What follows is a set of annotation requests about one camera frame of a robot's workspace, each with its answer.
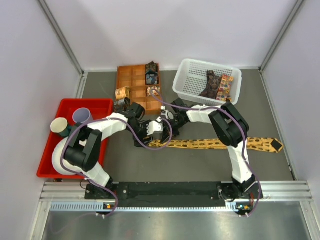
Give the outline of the orange tan tie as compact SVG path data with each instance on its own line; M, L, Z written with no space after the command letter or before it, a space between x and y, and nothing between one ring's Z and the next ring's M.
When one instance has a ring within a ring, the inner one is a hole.
M121 100L124 98L130 98L131 95L131 88L129 86L124 86L121 88L117 88L115 90L115 98L117 100Z

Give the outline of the yellow insect print tie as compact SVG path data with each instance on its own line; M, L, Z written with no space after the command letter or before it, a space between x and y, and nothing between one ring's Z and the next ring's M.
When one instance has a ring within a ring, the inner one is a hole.
M201 149L201 150L224 150L227 147L218 139L195 139L195 140L172 140L168 144L169 148L178 149ZM267 153L280 153L284 145L277 139L271 137L248 137L247 149L267 152Z

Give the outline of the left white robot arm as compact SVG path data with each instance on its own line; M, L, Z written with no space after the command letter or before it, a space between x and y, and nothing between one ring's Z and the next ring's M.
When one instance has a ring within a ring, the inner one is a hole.
M52 153L51 161L56 172L62 175L81 175L95 183L96 192L109 198L114 191L113 180L99 163L102 142L115 133L133 129L134 145L141 147L152 140L147 127L150 120L142 120L146 110L132 103L126 110L112 113L99 122L91 122L75 132L81 123L76 123L68 137L61 140Z

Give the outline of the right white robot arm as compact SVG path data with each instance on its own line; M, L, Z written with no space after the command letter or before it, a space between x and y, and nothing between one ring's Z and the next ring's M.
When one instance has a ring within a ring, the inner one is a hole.
M170 104L173 118L163 127L161 143L171 142L173 136L180 134L179 129L188 123L211 124L220 142L227 147L232 165L233 192L239 198L245 198L257 186L257 198L262 196L259 178L249 163L247 137L249 125L235 108L227 102L222 106L187 106L180 98Z

